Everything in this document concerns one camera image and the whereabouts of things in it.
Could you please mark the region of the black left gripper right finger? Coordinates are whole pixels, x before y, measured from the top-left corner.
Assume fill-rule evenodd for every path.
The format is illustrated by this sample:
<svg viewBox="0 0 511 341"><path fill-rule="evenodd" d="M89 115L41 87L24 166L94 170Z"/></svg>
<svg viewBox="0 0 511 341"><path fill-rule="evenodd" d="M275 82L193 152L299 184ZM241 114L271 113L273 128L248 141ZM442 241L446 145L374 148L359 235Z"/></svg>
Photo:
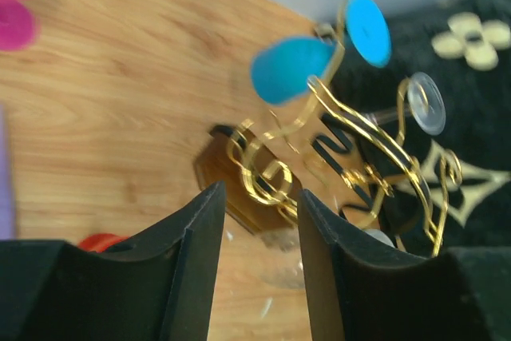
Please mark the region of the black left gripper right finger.
<svg viewBox="0 0 511 341"><path fill-rule="evenodd" d="M308 190L298 218L313 339L509 339L509 248L454 247L433 258L402 252Z"/></svg>

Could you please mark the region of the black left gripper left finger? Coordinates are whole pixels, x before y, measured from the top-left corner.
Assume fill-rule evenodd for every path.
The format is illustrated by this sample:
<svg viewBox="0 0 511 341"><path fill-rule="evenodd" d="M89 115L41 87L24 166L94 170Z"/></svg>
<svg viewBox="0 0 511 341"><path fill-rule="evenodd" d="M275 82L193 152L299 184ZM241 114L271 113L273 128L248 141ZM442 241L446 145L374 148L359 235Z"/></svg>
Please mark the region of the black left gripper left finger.
<svg viewBox="0 0 511 341"><path fill-rule="evenodd" d="M103 252L2 241L2 339L205 340L225 208L216 182Z"/></svg>

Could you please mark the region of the red plastic wine glass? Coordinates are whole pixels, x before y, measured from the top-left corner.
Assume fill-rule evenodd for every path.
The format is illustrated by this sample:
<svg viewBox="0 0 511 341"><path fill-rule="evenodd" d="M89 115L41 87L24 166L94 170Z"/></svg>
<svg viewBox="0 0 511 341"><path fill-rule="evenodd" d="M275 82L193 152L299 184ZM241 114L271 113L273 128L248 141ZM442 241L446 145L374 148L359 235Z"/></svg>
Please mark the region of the red plastic wine glass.
<svg viewBox="0 0 511 341"><path fill-rule="evenodd" d="M112 233L98 233L86 237L77 246L87 252L101 253L114 244L118 244L127 239L127 236L118 236Z"/></svg>

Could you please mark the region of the clear wine glass front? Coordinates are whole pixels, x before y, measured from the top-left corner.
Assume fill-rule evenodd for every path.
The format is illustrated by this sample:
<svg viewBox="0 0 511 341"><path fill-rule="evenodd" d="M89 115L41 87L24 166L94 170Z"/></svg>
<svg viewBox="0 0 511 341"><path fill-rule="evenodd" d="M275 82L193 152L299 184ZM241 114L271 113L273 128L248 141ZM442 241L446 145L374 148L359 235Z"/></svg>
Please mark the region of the clear wine glass front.
<svg viewBox="0 0 511 341"><path fill-rule="evenodd" d="M229 244L240 250L242 265L254 277L272 287L303 290L303 261L297 228L285 228L256 235L234 236Z"/></svg>

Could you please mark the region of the clear wine glass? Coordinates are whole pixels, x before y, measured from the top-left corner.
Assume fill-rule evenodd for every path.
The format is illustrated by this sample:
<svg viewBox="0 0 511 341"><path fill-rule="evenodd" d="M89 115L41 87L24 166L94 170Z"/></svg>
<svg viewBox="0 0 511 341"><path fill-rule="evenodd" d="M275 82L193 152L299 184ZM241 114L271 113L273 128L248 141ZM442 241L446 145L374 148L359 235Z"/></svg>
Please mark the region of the clear wine glass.
<svg viewBox="0 0 511 341"><path fill-rule="evenodd" d="M446 125L446 108L434 80L426 73L417 72L400 85L395 108L367 113L365 117L376 125L412 117L423 132L437 136Z"/></svg>
<svg viewBox="0 0 511 341"><path fill-rule="evenodd" d="M240 250L242 265L254 277L272 287L303 290L303 261L297 228L285 228L256 235L234 236L229 244Z"/></svg>

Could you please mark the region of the clear wine glass back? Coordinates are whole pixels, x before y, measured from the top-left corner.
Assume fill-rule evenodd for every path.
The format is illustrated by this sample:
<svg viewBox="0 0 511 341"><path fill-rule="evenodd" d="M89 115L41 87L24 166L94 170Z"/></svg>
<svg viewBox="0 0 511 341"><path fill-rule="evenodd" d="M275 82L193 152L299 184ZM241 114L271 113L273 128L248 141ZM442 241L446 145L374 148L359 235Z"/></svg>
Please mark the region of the clear wine glass back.
<svg viewBox="0 0 511 341"><path fill-rule="evenodd" d="M426 73L417 72L400 85L395 108L367 113L365 117L376 125L412 117L423 132L437 136L446 125L446 108L434 80Z"/></svg>

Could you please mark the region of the magenta plastic wine glass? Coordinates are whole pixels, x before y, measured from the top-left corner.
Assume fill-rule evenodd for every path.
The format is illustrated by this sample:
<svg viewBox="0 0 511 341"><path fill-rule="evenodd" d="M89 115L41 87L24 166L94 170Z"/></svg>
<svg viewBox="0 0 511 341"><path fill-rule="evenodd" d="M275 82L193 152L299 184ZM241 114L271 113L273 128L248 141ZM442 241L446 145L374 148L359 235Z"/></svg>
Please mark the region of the magenta plastic wine glass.
<svg viewBox="0 0 511 341"><path fill-rule="evenodd" d="M34 41L37 23L21 0L1 0L1 51L21 50Z"/></svg>

